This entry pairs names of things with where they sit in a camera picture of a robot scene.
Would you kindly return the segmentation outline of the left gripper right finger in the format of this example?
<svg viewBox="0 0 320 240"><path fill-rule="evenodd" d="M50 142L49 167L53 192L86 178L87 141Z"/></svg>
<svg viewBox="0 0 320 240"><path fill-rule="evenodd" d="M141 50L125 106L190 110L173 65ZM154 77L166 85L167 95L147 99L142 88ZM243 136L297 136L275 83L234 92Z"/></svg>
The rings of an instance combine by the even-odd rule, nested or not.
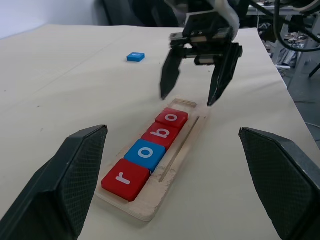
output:
<svg viewBox="0 0 320 240"><path fill-rule="evenodd" d="M242 127L258 197L282 240L320 238L320 168L292 140Z"/></svg>

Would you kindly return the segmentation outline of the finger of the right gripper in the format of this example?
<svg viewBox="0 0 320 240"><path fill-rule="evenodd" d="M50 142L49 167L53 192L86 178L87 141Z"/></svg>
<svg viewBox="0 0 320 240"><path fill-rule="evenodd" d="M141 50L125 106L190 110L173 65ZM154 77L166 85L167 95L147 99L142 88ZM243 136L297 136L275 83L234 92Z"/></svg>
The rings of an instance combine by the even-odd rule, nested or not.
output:
<svg viewBox="0 0 320 240"><path fill-rule="evenodd" d="M184 57L183 47L172 48L162 66L160 80L160 97L165 100L174 89L180 75L180 65Z"/></svg>
<svg viewBox="0 0 320 240"><path fill-rule="evenodd" d="M207 106L213 106L222 96L233 79L239 58L243 54L243 47L238 43L228 44L222 56L216 58L215 68L211 77Z"/></svg>

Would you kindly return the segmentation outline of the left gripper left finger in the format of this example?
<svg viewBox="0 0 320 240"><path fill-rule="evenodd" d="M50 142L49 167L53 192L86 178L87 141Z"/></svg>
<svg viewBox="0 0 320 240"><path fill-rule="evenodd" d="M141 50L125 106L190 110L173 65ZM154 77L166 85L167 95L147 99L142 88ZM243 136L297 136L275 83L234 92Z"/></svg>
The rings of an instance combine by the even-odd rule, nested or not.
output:
<svg viewBox="0 0 320 240"><path fill-rule="evenodd" d="M97 125L65 139L0 221L2 240L76 240L96 190L108 128Z"/></svg>

